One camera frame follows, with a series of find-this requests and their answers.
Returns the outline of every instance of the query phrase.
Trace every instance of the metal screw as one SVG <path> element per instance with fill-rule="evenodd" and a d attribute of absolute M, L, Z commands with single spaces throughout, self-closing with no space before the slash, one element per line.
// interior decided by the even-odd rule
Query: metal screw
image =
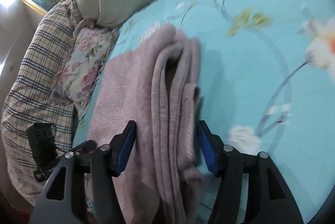
<path fill-rule="evenodd" d="M 261 151 L 261 152 L 259 153 L 259 156 L 260 156 L 261 158 L 263 158 L 263 159 L 266 159 L 267 157 L 269 157 L 269 154 L 267 154 L 267 153 L 264 152 L 264 151 Z"/>
<path fill-rule="evenodd" d="M 74 155 L 73 151 L 69 151 L 69 152 L 65 153 L 65 158 L 70 159 L 70 158 L 73 157 L 73 155 Z"/>
<path fill-rule="evenodd" d="M 231 145 L 224 145 L 223 149 L 224 149 L 224 151 L 226 151 L 226 152 L 230 152 L 230 151 L 233 150 L 233 148 L 232 148 Z"/>
<path fill-rule="evenodd" d="M 100 149 L 101 149 L 102 151 L 109 150 L 110 148 L 111 148 L 111 146 L 108 145 L 108 144 L 104 144 L 104 145 L 102 145 L 102 146 L 100 147 Z"/>

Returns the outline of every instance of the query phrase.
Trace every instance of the bedsheet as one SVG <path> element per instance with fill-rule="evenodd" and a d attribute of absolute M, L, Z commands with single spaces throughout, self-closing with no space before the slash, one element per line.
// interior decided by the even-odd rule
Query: bedsheet
<path fill-rule="evenodd" d="M 313 27 L 322 29 L 333 15 L 335 0 L 157 0 L 123 24 L 109 59 L 166 23 L 199 38 L 200 118 L 226 144 L 241 133 L 257 136 L 245 149 L 270 154 L 307 223 L 335 183 L 335 86 L 329 70 L 307 64 L 275 91 L 305 61 Z M 98 93 L 99 85 L 73 146 L 86 140 Z M 219 181 L 203 158 L 198 168 L 205 180 L 198 221 L 206 223 Z M 246 192 L 240 222 L 245 206 Z"/>

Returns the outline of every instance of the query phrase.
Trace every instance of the gold frame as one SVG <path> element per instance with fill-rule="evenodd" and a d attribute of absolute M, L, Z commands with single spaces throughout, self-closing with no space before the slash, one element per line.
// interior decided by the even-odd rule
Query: gold frame
<path fill-rule="evenodd" d="M 41 15 L 46 15 L 48 13 L 45 9 L 30 0 L 22 0 L 22 2 Z"/>

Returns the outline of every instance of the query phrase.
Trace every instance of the white flower print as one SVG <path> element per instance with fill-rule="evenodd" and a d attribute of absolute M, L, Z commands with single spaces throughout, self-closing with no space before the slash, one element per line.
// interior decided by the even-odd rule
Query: white flower print
<path fill-rule="evenodd" d="M 278 106 L 272 106 L 268 109 L 268 111 L 266 112 L 267 115 L 272 115 L 275 114 L 279 111 L 279 107 Z"/>
<path fill-rule="evenodd" d="M 143 36 L 141 37 L 141 39 L 140 39 L 140 44 L 145 40 L 145 39 L 147 39 L 147 38 L 149 38 L 151 35 L 153 35 L 154 33 L 155 33 L 155 31 L 157 31 L 159 28 L 160 28 L 160 23 L 159 22 L 155 22 L 155 23 L 153 23 L 151 26 L 149 26 L 146 30 L 145 30 L 145 32 L 144 32 L 144 34 L 143 34 Z"/>
<path fill-rule="evenodd" d="M 257 155 L 261 140 L 252 127 L 236 126 L 229 131 L 229 144 L 239 152 Z"/>
<path fill-rule="evenodd" d="M 184 5 L 185 5 L 185 2 L 177 3 L 177 4 L 175 5 L 175 9 L 178 10 L 178 9 L 184 7 Z"/>
<path fill-rule="evenodd" d="M 281 111 L 284 111 L 284 112 L 289 111 L 291 109 L 291 103 L 286 103 L 286 104 L 280 106 L 280 109 L 281 109 Z"/>
<path fill-rule="evenodd" d="M 316 68 L 328 69 L 335 80 L 335 18 L 330 18 L 326 25 L 309 19 L 303 23 L 303 29 L 314 38 L 306 49 L 306 59 Z"/>

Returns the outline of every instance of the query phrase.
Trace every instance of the pink towel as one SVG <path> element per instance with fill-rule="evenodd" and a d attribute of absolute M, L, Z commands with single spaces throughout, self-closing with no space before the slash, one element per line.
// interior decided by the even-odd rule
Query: pink towel
<path fill-rule="evenodd" d="M 166 25 L 105 67 L 88 139 L 107 144 L 129 120 L 137 140 L 113 178 L 127 224 L 194 223 L 201 176 L 194 167 L 199 42 Z"/>

